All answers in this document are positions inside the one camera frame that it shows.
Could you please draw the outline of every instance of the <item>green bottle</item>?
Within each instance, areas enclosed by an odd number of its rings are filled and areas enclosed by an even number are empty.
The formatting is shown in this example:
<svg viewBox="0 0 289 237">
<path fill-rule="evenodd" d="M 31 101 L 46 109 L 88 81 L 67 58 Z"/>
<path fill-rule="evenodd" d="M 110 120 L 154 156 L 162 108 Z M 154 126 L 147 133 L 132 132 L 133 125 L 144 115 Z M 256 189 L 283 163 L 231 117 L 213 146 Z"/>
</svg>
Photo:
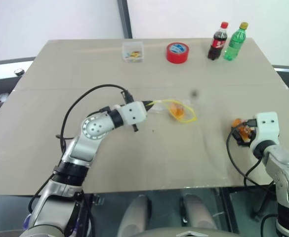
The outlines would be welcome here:
<svg viewBox="0 0 289 237">
<path fill-rule="evenodd" d="M 227 51 L 225 51 L 224 59 L 232 61 L 238 56 L 241 46 L 246 39 L 245 30 L 247 28 L 248 23 L 242 22 L 240 28 L 232 35 Z"/>
</svg>

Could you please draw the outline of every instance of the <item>table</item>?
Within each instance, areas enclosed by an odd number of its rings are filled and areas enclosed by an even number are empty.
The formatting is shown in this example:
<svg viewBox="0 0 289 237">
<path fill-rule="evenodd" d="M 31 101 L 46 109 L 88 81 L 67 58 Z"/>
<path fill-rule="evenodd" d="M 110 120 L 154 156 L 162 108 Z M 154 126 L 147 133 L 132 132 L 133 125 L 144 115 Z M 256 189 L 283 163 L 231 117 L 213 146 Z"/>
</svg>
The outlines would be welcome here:
<svg viewBox="0 0 289 237">
<path fill-rule="evenodd" d="M 145 39 L 144 61 L 122 60 L 120 39 L 52 40 L 0 109 L 0 194 L 31 195 L 51 174 L 61 152 L 55 135 L 70 105 L 88 89 L 115 83 L 135 100 L 189 101 L 198 120 L 181 124 L 167 114 L 150 113 L 134 133 L 112 131 L 103 141 L 84 182 L 86 193 L 226 187 L 243 185 L 229 162 L 225 140 L 235 118 L 276 111 L 281 143 L 289 149 L 289 89 L 252 39 L 236 61 L 206 58 L 211 39 Z M 165 59 L 166 46 L 190 47 L 186 63 Z M 191 97 L 193 90 L 198 97 Z M 66 136 L 76 135 L 84 117 L 107 105 L 122 104 L 120 91 L 92 93 L 71 113 Z M 255 158 L 231 142 L 241 170 Z M 260 165 L 251 175 L 271 181 Z"/>
</svg>

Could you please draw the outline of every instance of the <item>clear plastic container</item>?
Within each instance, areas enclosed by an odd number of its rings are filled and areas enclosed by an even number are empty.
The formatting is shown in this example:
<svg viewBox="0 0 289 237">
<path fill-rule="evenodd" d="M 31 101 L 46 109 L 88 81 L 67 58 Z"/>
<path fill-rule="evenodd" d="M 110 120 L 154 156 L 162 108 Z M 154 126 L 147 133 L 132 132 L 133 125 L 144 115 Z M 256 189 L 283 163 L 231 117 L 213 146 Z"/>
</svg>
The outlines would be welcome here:
<svg viewBox="0 0 289 237">
<path fill-rule="evenodd" d="M 123 59 L 129 63 L 142 62 L 144 58 L 144 48 L 142 41 L 123 42 Z"/>
</svg>

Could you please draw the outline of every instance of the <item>robotic arm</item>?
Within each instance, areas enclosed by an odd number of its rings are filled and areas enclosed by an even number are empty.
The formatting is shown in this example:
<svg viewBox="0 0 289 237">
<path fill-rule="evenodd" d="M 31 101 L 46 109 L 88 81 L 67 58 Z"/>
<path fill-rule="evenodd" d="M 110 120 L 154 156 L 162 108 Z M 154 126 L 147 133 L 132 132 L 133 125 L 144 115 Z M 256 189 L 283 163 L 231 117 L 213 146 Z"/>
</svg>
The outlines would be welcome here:
<svg viewBox="0 0 289 237">
<path fill-rule="evenodd" d="M 262 159 L 266 172 L 276 184 L 277 233 L 289 237 L 289 151 L 279 145 L 279 124 L 275 112 L 259 113 L 252 122 L 256 134 L 249 148 L 256 158 Z"/>
<path fill-rule="evenodd" d="M 147 117 L 143 102 L 116 105 L 113 110 L 87 117 L 52 178 L 42 190 L 29 228 L 20 237 L 67 237 L 75 227 L 82 200 L 82 183 L 106 135 L 120 126 L 135 125 Z"/>
</svg>

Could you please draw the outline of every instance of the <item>red tape roll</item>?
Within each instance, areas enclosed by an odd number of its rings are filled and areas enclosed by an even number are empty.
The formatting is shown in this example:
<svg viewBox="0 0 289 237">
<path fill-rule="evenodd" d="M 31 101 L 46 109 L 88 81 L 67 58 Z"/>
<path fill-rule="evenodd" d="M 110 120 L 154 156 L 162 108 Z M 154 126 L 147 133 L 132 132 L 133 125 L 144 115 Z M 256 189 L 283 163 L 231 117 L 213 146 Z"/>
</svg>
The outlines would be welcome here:
<svg viewBox="0 0 289 237">
<path fill-rule="evenodd" d="M 171 63 L 184 63 L 188 58 L 189 47 L 184 43 L 170 43 L 166 48 L 166 58 Z"/>
</svg>

